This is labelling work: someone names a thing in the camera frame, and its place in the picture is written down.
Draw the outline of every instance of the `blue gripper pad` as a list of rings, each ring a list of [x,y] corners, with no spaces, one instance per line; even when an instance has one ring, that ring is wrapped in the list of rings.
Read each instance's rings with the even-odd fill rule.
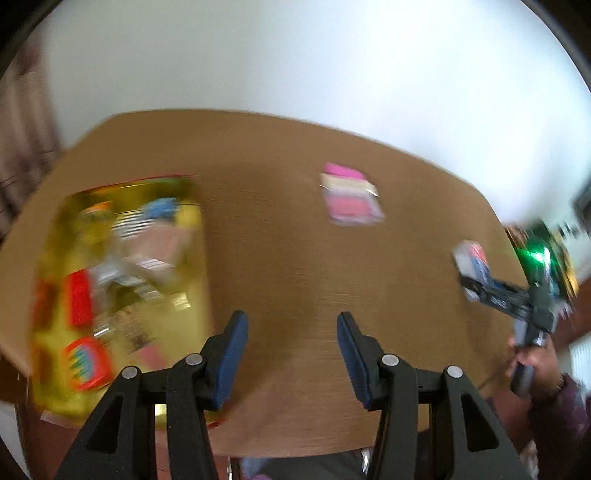
[[[349,379],[353,385],[355,397],[363,404],[364,408],[368,408],[371,402],[369,371],[342,313],[336,321],[336,337],[339,342],[340,353],[343,355],[343,360],[345,360],[349,372]]]
[[[248,318],[246,314],[240,311],[234,312],[223,335],[228,335],[227,343],[217,365],[215,389],[212,396],[212,402],[216,410],[221,408],[232,392],[238,366],[248,341]]]

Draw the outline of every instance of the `curtain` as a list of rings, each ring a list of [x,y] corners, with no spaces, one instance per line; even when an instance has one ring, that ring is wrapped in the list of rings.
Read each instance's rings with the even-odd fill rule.
[[[59,152],[41,43],[34,32],[0,79],[0,245]]]

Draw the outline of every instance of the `pink package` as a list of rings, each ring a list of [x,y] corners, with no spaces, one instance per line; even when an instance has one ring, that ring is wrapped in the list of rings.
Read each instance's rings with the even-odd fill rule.
[[[330,218],[340,225],[367,225],[383,220],[384,214],[377,201],[378,192],[375,186],[368,182],[361,172],[330,165],[332,168],[329,169],[327,165],[327,170],[347,174],[321,175],[324,200]]]
[[[359,170],[355,170],[354,168],[344,167],[342,165],[337,165],[336,163],[327,162],[324,166],[324,173],[328,175],[334,175],[335,177],[344,177],[346,179],[357,179],[357,180],[365,180],[365,175],[363,175]]]

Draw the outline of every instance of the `person's hand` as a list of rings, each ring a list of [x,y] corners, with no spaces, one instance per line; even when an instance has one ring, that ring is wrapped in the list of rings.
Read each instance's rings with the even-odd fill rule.
[[[531,365],[535,368],[530,390],[531,398],[535,401],[543,401],[556,395],[563,383],[563,378],[558,368],[558,357],[552,339],[548,337],[545,347],[516,348],[514,338],[509,339],[508,345],[515,352],[515,358],[507,370],[507,376],[513,375],[517,362]]]

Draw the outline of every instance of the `wooden table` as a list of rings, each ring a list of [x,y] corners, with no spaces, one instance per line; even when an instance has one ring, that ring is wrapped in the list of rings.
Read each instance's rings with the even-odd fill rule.
[[[319,187],[327,161],[368,175],[383,223],[329,222]],[[195,175],[203,195],[216,326],[234,309],[251,320],[227,421],[210,435],[215,452],[317,455],[373,442],[378,416],[355,400],[336,342],[342,310],[415,367],[457,364],[478,384],[504,361],[511,321],[466,301],[452,248],[476,240],[495,276],[517,283],[524,276],[472,186],[406,153],[317,125],[156,111],[108,119],[66,152],[0,251],[0,346],[22,372],[31,370],[35,263],[61,200],[169,174]]]

